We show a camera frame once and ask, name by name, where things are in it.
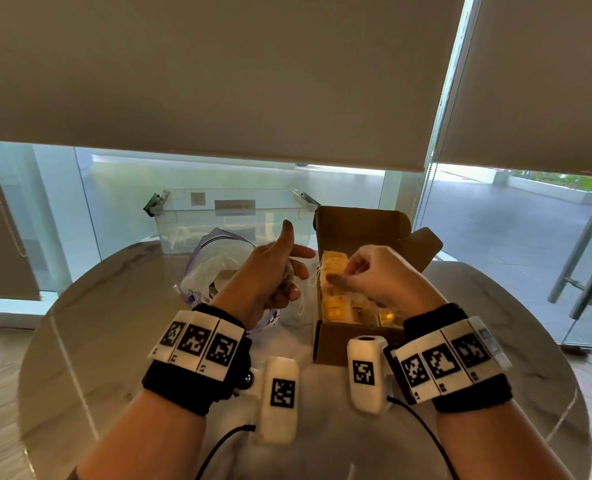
cardboard box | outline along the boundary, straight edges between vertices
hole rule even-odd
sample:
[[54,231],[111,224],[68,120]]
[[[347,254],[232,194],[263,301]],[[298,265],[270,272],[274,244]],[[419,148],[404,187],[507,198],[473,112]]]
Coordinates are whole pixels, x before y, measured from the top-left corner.
[[[321,205],[314,215],[318,255],[340,251],[353,255],[365,244],[390,246],[418,271],[423,271],[442,249],[442,241],[429,228],[412,233],[409,217],[396,210],[356,209]],[[314,362],[347,366],[347,342],[359,335],[380,335],[390,344],[405,341],[401,328],[325,322],[317,283],[317,322],[314,326]]]

plastic storage container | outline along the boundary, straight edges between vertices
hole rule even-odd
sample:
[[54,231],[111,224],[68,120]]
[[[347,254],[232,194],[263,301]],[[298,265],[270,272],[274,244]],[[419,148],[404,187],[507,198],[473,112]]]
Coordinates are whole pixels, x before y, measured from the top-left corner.
[[190,253],[219,227],[254,244],[275,241],[283,220],[294,225],[295,242],[307,244],[318,203],[295,189],[170,189],[145,207],[158,226],[163,252]]

round table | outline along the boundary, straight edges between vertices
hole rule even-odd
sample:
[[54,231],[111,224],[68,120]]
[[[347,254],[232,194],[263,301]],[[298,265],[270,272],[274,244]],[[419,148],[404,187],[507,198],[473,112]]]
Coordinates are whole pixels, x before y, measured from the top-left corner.
[[[172,289],[187,257],[141,242],[102,261],[70,286],[36,329],[20,371],[21,438],[36,478],[62,480],[140,390],[147,355],[179,309]],[[313,269],[315,261],[308,263]],[[587,407],[558,346],[518,300],[460,262],[432,262],[424,274],[469,315],[478,315],[513,363],[517,402],[577,480],[587,480],[592,441]],[[252,363],[294,358],[301,367],[298,435],[289,446],[231,438],[205,479],[446,479],[444,461],[422,426],[403,408],[379,417],[354,410],[345,368],[312,363],[315,292],[305,313],[290,305],[254,337]],[[431,404],[414,406],[435,429]],[[216,403],[208,415],[203,458],[229,429],[253,420],[254,400]]]

plastic bag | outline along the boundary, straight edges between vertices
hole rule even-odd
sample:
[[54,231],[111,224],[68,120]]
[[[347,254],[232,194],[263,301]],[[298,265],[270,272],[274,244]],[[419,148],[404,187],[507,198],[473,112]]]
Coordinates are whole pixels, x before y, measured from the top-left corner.
[[[189,257],[183,279],[176,289],[192,308],[199,303],[209,303],[224,283],[240,268],[255,246],[237,234],[215,228],[204,235]],[[258,332],[276,320],[281,311],[265,310],[258,325]]]

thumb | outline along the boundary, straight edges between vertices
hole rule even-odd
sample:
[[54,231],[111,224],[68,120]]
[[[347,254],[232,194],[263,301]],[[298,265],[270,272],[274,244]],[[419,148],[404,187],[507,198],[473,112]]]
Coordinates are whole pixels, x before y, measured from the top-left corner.
[[294,247],[294,226],[287,219],[283,221],[283,230],[271,247],[270,251],[279,258],[287,259],[292,253]]
[[360,276],[355,274],[327,274],[327,281],[344,291],[362,292]]

